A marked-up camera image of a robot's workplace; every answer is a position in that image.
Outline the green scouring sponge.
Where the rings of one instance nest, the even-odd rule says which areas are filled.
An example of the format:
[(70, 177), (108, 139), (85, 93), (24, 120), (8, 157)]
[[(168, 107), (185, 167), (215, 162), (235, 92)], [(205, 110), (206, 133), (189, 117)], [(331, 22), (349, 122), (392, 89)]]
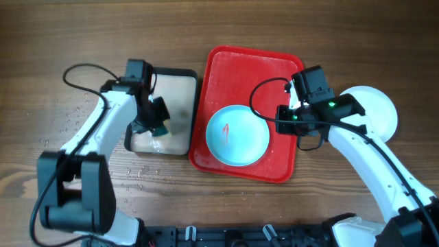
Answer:
[(152, 136), (153, 137), (161, 137), (161, 136), (164, 136), (166, 134), (169, 134), (169, 130), (168, 130), (167, 126), (165, 126), (164, 124), (161, 125), (161, 126), (156, 127), (152, 131)]

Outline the light blue plate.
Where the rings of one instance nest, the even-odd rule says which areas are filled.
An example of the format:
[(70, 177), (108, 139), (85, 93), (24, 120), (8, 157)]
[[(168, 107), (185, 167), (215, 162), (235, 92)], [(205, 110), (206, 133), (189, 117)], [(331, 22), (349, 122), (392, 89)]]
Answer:
[(257, 117), (248, 106), (230, 105), (209, 119), (205, 140), (210, 153), (218, 161), (244, 167), (265, 154), (270, 131), (267, 122)]

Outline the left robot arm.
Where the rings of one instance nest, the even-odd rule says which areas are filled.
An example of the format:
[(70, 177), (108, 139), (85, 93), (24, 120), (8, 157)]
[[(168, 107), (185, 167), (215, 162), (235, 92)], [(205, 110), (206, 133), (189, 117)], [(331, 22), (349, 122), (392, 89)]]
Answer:
[(124, 130), (169, 134), (169, 112), (162, 97), (153, 98), (158, 75), (144, 60), (129, 59), (123, 76), (113, 75), (98, 91), (99, 101), (78, 133), (57, 152), (37, 160), (38, 198), (29, 220), (29, 236), (43, 228), (77, 234), (63, 242), (85, 246), (140, 246), (141, 220), (117, 210), (108, 162)]

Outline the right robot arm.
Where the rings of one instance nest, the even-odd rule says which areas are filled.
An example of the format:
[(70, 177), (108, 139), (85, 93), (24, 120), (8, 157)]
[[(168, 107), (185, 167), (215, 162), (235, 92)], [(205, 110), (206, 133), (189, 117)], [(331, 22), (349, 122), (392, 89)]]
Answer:
[(438, 198), (393, 154), (386, 142), (398, 124), (390, 98), (370, 86), (336, 96), (321, 67), (293, 74), (289, 104), (276, 113), (276, 130), (297, 137), (319, 134), (353, 166), (384, 222), (345, 215), (329, 224), (336, 246), (437, 246)]

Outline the white plate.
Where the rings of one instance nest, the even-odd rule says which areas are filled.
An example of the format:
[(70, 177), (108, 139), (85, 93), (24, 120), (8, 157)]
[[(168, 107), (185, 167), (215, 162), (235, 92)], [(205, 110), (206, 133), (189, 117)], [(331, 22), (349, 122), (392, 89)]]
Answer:
[(352, 95), (361, 104), (380, 139), (384, 143), (389, 141), (398, 126), (396, 107), (391, 99), (371, 86), (354, 86), (341, 93), (345, 94)]

